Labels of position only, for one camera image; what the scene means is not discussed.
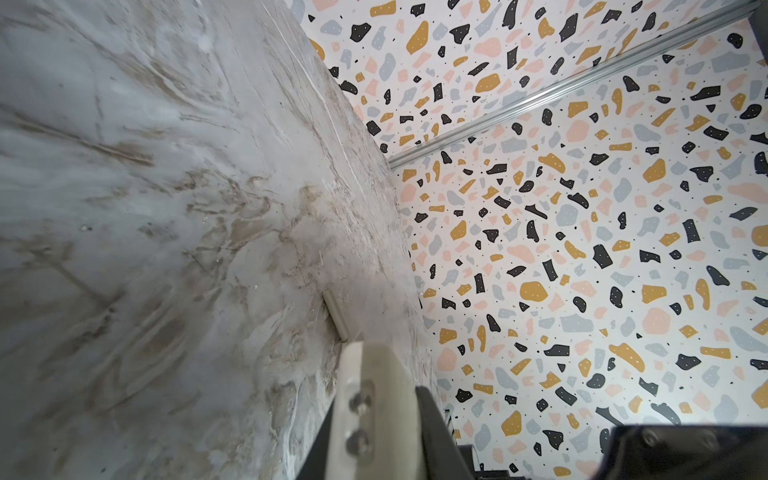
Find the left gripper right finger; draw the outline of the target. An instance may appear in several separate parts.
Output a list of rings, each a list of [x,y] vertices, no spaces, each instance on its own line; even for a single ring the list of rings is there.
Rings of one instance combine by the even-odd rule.
[[[431,392],[423,386],[415,388],[421,422],[426,478],[430,480],[471,480],[470,473],[441,410]]]

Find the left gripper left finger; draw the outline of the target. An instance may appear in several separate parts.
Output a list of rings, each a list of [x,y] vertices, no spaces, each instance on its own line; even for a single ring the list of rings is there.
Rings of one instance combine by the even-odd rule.
[[[320,430],[296,477],[297,480],[324,480],[331,436],[334,403],[331,403]]]

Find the beige battery cover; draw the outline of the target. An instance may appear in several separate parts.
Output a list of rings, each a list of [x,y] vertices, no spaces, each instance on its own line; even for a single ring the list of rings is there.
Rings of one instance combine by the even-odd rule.
[[[336,295],[332,290],[326,290],[322,293],[322,297],[339,339],[342,342],[348,342],[352,338],[350,323],[345,317]]]

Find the white remote control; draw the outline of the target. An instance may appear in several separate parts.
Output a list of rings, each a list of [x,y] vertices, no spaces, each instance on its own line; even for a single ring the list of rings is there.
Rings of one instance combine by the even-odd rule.
[[[386,345],[355,342],[341,353],[324,477],[426,477],[415,385]]]

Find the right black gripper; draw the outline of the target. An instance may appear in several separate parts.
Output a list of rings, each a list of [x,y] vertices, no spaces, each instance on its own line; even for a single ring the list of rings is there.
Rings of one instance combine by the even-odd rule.
[[[611,431],[595,479],[765,479],[767,429],[636,425]]]

